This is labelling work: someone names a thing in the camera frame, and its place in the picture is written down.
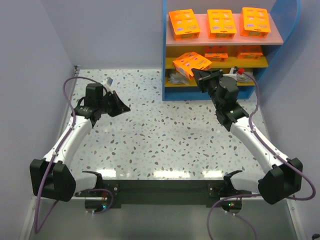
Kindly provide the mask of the orange sponge box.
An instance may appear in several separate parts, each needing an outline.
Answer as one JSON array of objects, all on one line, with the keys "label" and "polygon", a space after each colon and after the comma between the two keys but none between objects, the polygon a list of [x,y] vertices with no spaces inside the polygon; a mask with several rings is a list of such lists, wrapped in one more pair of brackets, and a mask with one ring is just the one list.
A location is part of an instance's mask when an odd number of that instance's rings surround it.
[{"label": "orange sponge box", "polygon": [[168,17],[175,41],[197,39],[200,36],[201,29],[192,9],[170,11]]},{"label": "orange sponge box", "polygon": [[233,39],[237,33],[230,9],[208,9],[206,23],[209,39]]}]

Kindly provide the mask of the orange Scrub Daddy box top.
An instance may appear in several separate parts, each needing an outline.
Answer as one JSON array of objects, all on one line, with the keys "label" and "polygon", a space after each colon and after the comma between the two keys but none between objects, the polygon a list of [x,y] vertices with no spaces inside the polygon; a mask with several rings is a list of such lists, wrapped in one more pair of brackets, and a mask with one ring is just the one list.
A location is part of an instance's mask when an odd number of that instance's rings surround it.
[{"label": "orange Scrub Daddy box top", "polygon": [[271,32],[267,9],[243,7],[239,18],[239,30],[243,37],[266,38]]}]

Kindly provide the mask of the orange Scrub Mommy box top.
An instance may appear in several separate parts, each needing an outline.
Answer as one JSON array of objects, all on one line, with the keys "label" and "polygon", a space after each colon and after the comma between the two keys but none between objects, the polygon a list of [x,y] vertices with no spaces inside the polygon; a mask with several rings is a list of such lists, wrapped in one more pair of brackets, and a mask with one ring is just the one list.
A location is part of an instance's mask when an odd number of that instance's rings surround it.
[{"label": "orange Scrub Mommy box top", "polygon": [[260,45],[239,45],[236,48],[236,57],[238,59],[259,60],[263,55]]}]

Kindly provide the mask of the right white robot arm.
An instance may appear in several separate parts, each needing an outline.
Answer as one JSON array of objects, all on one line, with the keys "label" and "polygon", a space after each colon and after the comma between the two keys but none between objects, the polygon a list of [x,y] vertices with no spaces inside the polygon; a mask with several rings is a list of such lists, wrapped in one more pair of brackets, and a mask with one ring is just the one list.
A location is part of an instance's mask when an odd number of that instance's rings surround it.
[{"label": "right white robot arm", "polygon": [[235,77],[222,70],[192,68],[195,82],[208,93],[218,122],[237,137],[257,160],[263,174],[233,171],[224,176],[226,185],[240,194],[260,194],[273,205],[301,189],[303,164],[278,150],[253,124],[252,118],[238,103],[239,88]]}]

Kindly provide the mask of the orange Scrub Mommy box bottom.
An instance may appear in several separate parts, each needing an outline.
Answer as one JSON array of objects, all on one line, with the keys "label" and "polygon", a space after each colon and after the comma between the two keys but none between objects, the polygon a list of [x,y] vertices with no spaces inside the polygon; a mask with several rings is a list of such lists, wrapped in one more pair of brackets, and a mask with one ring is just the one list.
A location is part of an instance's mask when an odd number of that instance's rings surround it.
[{"label": "orange Scrub Mommy box bottom", "polygon": [[226,62],[228,59],[227,46],[206,46],[204,48],[204,57],[213,62]]}]

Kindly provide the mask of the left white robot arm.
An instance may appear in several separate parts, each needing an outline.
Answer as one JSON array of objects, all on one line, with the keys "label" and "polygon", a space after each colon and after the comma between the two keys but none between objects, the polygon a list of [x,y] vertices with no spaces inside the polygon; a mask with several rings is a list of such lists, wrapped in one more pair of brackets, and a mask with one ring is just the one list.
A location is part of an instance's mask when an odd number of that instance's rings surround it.
[{"label": "left white robot arm", "polygon": [[75,193],[102,188],[102,175],[94,171],[71,173],[70,165],[83,139],[102,115],[110,117],[127,113],[126,106],[115,91],[100,83],[89,83],[69,123],[56,144],[42,159],[34,159],[30,166],[33,194],[47,199],[68,202]]}]

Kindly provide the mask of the orange scrub mommy box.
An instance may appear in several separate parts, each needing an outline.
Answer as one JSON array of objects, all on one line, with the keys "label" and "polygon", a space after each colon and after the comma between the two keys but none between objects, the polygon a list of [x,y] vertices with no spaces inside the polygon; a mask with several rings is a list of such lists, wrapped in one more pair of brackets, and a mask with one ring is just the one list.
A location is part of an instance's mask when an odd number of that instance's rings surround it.
[{"label": "orange scrub mommy box", "polygon": [[236,57],[238,59],[259,60],[263,55],[260,45],[239,45],[236,48]]},{"label": "orange scrub mommy box", "polygon": [[228,59],[227,46],[206,46],[204,48],[204,57],[213,62],[226,62]]}]

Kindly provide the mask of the bagged silver sponges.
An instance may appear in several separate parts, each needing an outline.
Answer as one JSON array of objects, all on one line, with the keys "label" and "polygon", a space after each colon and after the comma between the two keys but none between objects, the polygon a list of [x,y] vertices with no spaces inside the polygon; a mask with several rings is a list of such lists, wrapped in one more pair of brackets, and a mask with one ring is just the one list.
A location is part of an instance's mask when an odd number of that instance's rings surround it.
[{"label": "bagged silver sponges", "polygon": [[240,74],[239,72],[236,74],[236,80],[241,83],[249,83],[253,81],[253,76],[250,73],[243,72]]},{"label": "bagged silver sponges", "polygon": [[169,69],[167,73],[169,83],[174,85],[189,85],[189,80],[175,69]]}]

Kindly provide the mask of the orange scrub daddy box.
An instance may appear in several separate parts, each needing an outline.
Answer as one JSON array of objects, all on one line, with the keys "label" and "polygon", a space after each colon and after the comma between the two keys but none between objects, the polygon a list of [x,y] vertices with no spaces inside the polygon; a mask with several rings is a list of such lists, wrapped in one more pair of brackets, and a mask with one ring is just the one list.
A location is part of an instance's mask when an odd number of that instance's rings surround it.
[{"label": "orange scrub daddy box", "polygon": [[196,52],[186,52],[173,60],[172,63],[175,69],[188,80],[194,77],[192,69],[206,71],[210,69],[213,64],[208,58]]},{"label": "orange scrub daddy box", "polygon": [[239,18],[239,30],[243,37],[266,38],[271,32],[267,9],[243,7]]}]

